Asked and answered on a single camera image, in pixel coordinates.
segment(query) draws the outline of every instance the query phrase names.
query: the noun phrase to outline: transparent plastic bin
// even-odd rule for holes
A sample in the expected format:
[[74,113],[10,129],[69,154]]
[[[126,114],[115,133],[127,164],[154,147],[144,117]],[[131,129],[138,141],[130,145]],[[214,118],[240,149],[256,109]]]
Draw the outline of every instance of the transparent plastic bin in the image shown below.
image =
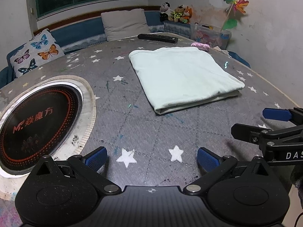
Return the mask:
[[225,50],[228,40],[231,38],[231,32],[227,30],[220,32],[221,28],[212,27],[213,29],[209,29],[202,25],[191,24],[191,39],[199,43],[208,44],[211,48],[219,46],[220,49]]

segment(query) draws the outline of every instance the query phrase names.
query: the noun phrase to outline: panda plush toy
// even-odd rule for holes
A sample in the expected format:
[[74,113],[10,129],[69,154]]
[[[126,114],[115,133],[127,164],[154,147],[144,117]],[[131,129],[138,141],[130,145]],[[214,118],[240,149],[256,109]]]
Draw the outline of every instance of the panda plush toy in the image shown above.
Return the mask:
[[160,7],[160,21],[163,22],[168,20],[171,12],[170,4],[168,2],[163,3]]

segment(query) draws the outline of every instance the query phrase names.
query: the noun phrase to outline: black cable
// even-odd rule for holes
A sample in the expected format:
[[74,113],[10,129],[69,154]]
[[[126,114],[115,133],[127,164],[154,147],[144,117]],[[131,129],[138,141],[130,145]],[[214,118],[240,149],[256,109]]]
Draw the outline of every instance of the black cable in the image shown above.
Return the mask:
[[303,212],[301,212],[301,213],[299,214],[299,216],[297,217],[297,220],[296,220],[296,222],[294,223],[294,227],[297,227],[297,223],[298,223],[298,221],[299,221],[299,218],[300,218],[302,215],[303,215]]

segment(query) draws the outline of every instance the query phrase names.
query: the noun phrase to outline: black remote control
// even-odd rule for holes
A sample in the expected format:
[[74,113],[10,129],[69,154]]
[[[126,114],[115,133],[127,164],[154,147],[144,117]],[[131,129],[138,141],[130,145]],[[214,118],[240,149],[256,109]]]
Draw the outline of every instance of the black remote control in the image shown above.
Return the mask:
[[173,44],[178,42],[177,37],[163,36],[163,35],[157,35],[157,34],[139,34],[138,38],[154,40],[154,41],[161,41],[161,42],[166,42],[166,43],[173,43]]

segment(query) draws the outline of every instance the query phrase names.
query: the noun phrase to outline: pinwheel stick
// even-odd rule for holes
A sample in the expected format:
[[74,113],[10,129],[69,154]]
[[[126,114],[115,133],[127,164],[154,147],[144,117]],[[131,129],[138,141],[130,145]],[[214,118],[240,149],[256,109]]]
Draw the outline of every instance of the pinwheel stick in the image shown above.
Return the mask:
[[224,25],[225,25],[226,21],[228,20],[229,14],[230,14],[230,12],[231,12],[231,10],[232,10],[232,7],[233,7],[233,6],[234,6],[234,4],[232,3],[232,4],[230,5],[230,7],[229,7],[229,11],[228,11],[228,14],[227,14],[226,20],[224,21],[224,23],[223,23],[223,25],[222,25],[222,27],[221,27],[220,32],[223,30],[223,27],[224,27]]

